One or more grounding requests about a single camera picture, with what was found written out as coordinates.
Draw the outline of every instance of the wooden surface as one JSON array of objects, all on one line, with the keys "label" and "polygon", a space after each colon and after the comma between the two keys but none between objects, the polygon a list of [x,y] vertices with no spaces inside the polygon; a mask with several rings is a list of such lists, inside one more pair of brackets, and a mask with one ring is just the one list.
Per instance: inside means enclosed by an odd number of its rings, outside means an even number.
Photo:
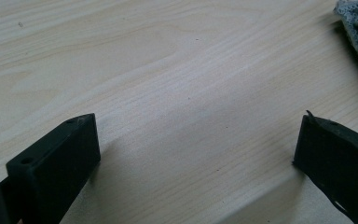
[{"label": "wooden surface", "polygon": [[95,113],[62,223],[351,223],[292,165],[308,109],[358,132],[335,1],[0,0],[0,180]]}]

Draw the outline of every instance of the light wood tabletop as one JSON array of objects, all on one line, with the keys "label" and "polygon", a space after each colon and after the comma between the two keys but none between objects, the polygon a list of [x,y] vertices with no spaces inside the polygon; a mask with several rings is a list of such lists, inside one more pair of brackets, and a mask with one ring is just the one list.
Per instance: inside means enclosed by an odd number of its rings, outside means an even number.
[{"label": "light wood tabletop", "polygon": [[0,180],[95,113],[62,223],[351,223],[292,165],[302,116],[358,132],[335,0],[0,0]]}]

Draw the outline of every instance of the wooden table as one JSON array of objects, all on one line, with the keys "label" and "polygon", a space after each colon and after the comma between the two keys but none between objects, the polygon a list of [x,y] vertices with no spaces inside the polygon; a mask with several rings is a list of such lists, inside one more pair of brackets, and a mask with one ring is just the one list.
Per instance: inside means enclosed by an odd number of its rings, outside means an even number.
[{"label": "wooden table", "polygon": [[62,223],[351,223],[291,161],[308,109],[358,132],[336,1],[0,0],[0,180],[95,113]]}]

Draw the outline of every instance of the wood grain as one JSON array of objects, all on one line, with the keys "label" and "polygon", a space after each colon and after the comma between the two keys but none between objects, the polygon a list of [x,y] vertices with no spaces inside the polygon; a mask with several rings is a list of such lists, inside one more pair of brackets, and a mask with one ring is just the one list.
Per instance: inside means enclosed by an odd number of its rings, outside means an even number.
[{"label": "wood grain", "polygon": [[358,132],[334,6],[0,0],[0,179],[93,112],[102,163],[62,223],[350,223],[291,165],[306,109]]}]

